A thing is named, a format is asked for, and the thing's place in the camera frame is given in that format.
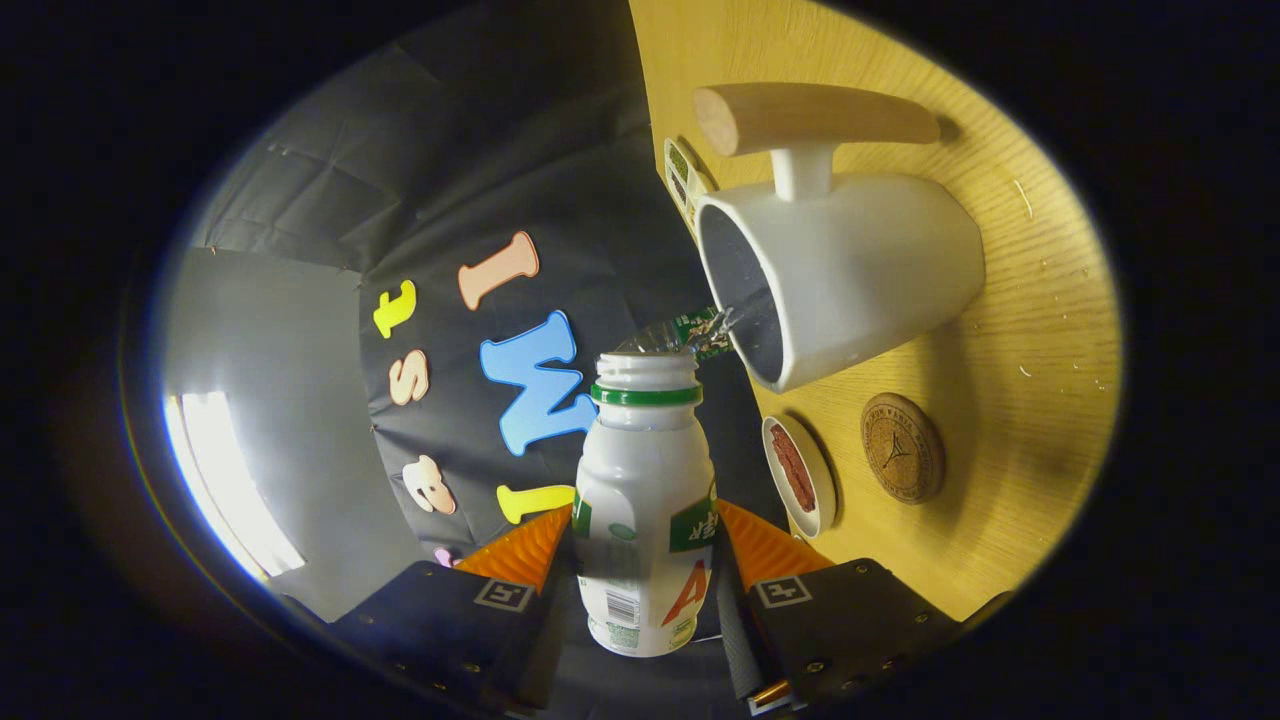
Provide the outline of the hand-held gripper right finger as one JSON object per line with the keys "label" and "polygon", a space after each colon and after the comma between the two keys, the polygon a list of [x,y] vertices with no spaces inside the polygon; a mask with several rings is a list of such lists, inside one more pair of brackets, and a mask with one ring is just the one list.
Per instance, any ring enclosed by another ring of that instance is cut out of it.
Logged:
{"label": "hand-held gripper right finger", "polygon": [[835,562],[718,503],[716,600],[733,692],[753,716],[815,716],[954,641],[963,623],[873,559]]}

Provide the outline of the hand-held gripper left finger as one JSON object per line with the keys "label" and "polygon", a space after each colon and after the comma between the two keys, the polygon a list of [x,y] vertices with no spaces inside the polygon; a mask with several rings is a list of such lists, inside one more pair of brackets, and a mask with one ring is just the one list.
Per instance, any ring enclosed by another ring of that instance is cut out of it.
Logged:
{"label": "hand-held gripper left finger", "polygon": [[343,650],[474,716],[547,707],[571,598],[571,507],[541,512],[457,565],[415,562],[330,625]]}

